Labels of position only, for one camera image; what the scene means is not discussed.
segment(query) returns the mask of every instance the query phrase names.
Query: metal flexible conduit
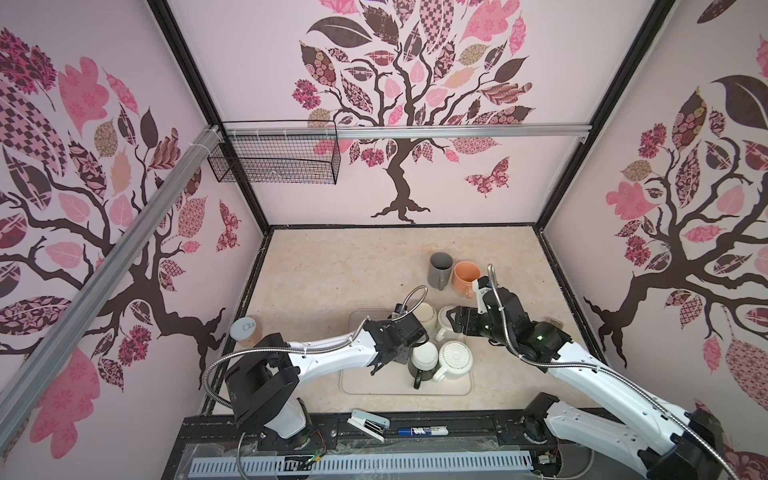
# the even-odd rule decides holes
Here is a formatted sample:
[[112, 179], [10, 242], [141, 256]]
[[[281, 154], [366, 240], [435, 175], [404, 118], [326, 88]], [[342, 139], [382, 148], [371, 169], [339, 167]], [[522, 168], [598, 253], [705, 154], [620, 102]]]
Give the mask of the metal flexible conduit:
[[[419, 285], [415, 289], [411, 290], [411, 293], [408, 294], [405, 300], [403, 300], [402, 304], [406, 305], [408, 301], [411, 299], [414, 293], [418, 292], [419, 290], [424, 290], [424, 293], [422, 294], [422, 297], [419, 299], [418, 302], [416, 302], [416, 305], [413, 306], [410, 310], [406, 310], [405, 313], [403, 313], [401, 316], [398, 316], [395, 319], [392, 320], [399, 320], [403, 318], [404, 316], [408, 315], [409, 313], [413, 312], [413, 310], [416, 310], [416, 307], [422, 304], [424, 299], [427, 297], [427, 292], [429, 291], [429, 288], [426, 285]], [[368, 322], [368, 319], [363, 320], [362, 323], [357, 327], [357, 330], [353, 332], [353, 334], [346, 340], [344, 340], [342, 343], [336, 346], [330, 346], [326, 347], [324, 349], [295, 349], [291, 347], [286, 346], [256, 346], [252, 349], [245, 349], [240, 350], [239, 352], [232, 352], [228, 353], [225, 356], [222, 356], [215, 362], [211, 363], [208, 368], [205, 369], [205, 372], [203, 372], [203, 389], [205, 390], [205, 394], [212, 398], [212, 400], [219, 402], [221, 405], [226, 406], [227, 408], [231, 409], [232, 404], [229, 403], [226, 399], [219, 396], [216, 392], [214, 392], [214, 389], [210, 386], [210, 380], [209, 376], [210, 373], [213, 372], [213, 370], [221, 365], [224, 362], [228, 362], [231, 359], [237, 358], [238, 356], [247, 355], [248, 353], [296, 353], [299, 355], [321, 355], [323, 353], [331, 353], [335, 352], [337, 350], [341, 350], [342, 348], [345, 348], [352, 344], [357, 339], [357, 336], [362, 332], [362, 327]]]
[[648, 395], [645, 390], [643, 390], [640, 386], [638, 386], [635, 382], [629, 380], [627, 377], [621, 375], [618, 372], [615, 372], [613, 370], [604, 369], [603, 367], [600, 367], [598, 365], [593, 365], [590, 363], [576, 363], [576, 362], [552, 362], [552, 363], [541, 363], [541, 362], [532, 362], [529, 359], [526, 359], [521, 353], [519, 353], [517, 350], [515, 350], [514, 346], [512, 346], [511, 340], [509, 339], [509, 330], [507, 329], [507, 315], [504, 311], [504, 306], [502, 305], [502, 299], [498, 295], [498, 284], [496, 283], [496, 272], [493, 268], [493, 264], [488, 264], [488, 282], [491, 285], [491, 290], [493, 290], [493, 295], [496, 298], [496, 303], [498, 304], [498, 311], [502, 315], [502, 326], [504, 327], [504, 339], [507, 342], [507, 350], [509, 352], [518, 357], [523, 362], [527, 363], [528, 365], [535, 366], [538, 368], [545, 368], [545, 369], [562, 369], [562, 368], [571, 368], [571, 369], [583, 369], [588, 368], [592, 369], [595, 372], [602, 372], [609, 376], [614, 377], [616, 380], [621, 381], [623, 384], [628, 386], [629, 388], [633, 389], [639, 396], [643, 397], [648, 403], [650, 403], [656, 410], [663, 413], [666, 417], [671, 419], [673, 422], [677, 423], [683, 430], [688, 432], [690, 436], [694, 437], [696, 441], [701, 445], [701, 447], [707, 451], [712, 457], [717, 461], [717, 463], [720, 464], [721, 467], [723, 467], [723, 470], [726, 471], [726, 473], [733, 479], [733, 480], [739, 480], [739, 476], [736, 475], [736, 472], [733, 471], [733, 469], [728, 465], [728, 462], [725, 461], [725, 459], [720, 456], [720, 454], [712, 448], [712, 445], [707, 443], [704, 439], [699, 436], [698, 433], [696, 433], [691, 427], [688, 426], [686, 422], [683, 420], [677, 418], [672, 412], [664, 408], [663, 405], [661, 405], [659, 402], [656, 401], [653, 397]]

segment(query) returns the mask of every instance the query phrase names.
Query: wall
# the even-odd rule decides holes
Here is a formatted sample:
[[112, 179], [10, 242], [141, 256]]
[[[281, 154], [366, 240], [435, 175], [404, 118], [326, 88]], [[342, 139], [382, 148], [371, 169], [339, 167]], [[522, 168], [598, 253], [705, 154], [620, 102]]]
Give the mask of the wall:
[[[224, 120], [320, 125], [586, 123], [651, 3], [171, 2]], [[335, 186], [255, 184], [269, 221], [536, 221], [574, 138], [388, 143], [342, 143]]]
[[[205, 123], [142, 0], [6, 5], [0, 28], [4, 386]], [[237, 187], [204, 164], [0, 476], [159, 477], [259, 242]]]
[[610, 364], [709, 408], [743, 478], [768, 475], [765, 18], [682, 2], [547, 229]]

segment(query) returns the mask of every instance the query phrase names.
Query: orange mug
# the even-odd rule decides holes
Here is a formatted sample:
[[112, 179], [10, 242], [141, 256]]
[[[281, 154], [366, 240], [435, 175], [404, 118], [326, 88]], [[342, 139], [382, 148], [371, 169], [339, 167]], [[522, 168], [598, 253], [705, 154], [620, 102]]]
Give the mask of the orange mug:
[[453, 267], [453, 289], [467, 298], [475, 298], [472, 281], [482, 276], [480, 267], [472, 262], [459, 262]]

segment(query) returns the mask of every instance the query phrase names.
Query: cup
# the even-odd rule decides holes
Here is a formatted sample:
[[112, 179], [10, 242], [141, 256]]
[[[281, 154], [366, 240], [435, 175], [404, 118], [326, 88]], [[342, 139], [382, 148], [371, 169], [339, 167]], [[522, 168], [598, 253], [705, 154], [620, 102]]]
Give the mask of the cup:
[[453, 257], [445, 252], [433, 253], [429, 258], [429, 270], [427, 271], [427, 283], [429, 286], [442, 292], [451, 279], [451, 267]]
[[475, 298], [472, 282], [482, 276], [480, 267], [472, 262], [459, 262], [453, 269], [453, 289], [467, 298]]
[[408, 361], [408, 371], [413, 377], [413, 388], [419, 389], [422, 382], [426, 382], [438, 371], [438, 351], [432, 342], [417, 346], [411, 350], [411, 358]]
[[440, 309], [437, 315], [437, 326], [435, 328], [435, 341], [437, 343], [444, 342], [446, 340], [456, 340], [461, 333], [453, 331], [451, 320], [448, 319], [448, 311], [456, 308], [455, 306], [444, 306]]
[[416, 316], [419, 323], [422, 324], [424, 330], [427, 331], [429, 338], [432, 338], [432, 336], [435, 335], [435, 325], [437, 325], [437, 312], [435, 311], [435, 307], [429, 305], [427, 302], [421, 302], [421, 304], [416, 307], [416, 310], [413, 310], [413, 314]]
[[230, 336], [240, 346], [251, 348], [261, 340], [261, 325], [249, 316], [239, 318], [230, 327]]
[[460, 379], [472, 368], [472, 352], [465, 344], [452, 340], [440, 347], [438, 365], [433, 382]]

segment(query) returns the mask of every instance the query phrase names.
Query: mug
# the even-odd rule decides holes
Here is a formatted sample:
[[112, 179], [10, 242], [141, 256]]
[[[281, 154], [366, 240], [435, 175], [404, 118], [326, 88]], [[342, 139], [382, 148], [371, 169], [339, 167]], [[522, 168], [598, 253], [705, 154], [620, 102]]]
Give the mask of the mug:
[[482, 276], [480, 267], [472, 262], [459, 262], [453, 269], [453, 289], [466, 296], [475, 298], [475, 290], [472, 288], [472, 282]]
[[413, 377], [413, 388], [419, 389], [422, 382], [432, 379], [438, 371], [437, 347], [432, 342], [417, 346], [411, 350], [411, 358], [408, 361], [408, 371]]
[[424, 330], [427, 331], [429, 338], [432, 338], [432, 336], [435, 335], [435, 325], [437, 324], [437, 312], [435, 311], [435, 307], [429, 305], [427, 302], [421, 302], [421, 304], [413, 310], [413, 314], [419, 323], [422, 324]]
[[455, 306], [444, 306], [437, 315], [437, 328], [435, 329], [435, 341], [440, 343], [444, 340], [457, 340], [461, 333], [453, 331], [451, 320], [448, 319], [448, 311], [456, 308]]
[[460, 379], [472, 368], [472, 351], [465, 344], [451, 340], [440, 347], [438, 365], [437, 372], [432, 376], [433, 382]]
[[451, 278], [453, 257], [445, 252], [433, 253], [429, 258], [429, 270], [427, 271], [427, 283], [442, 292]]

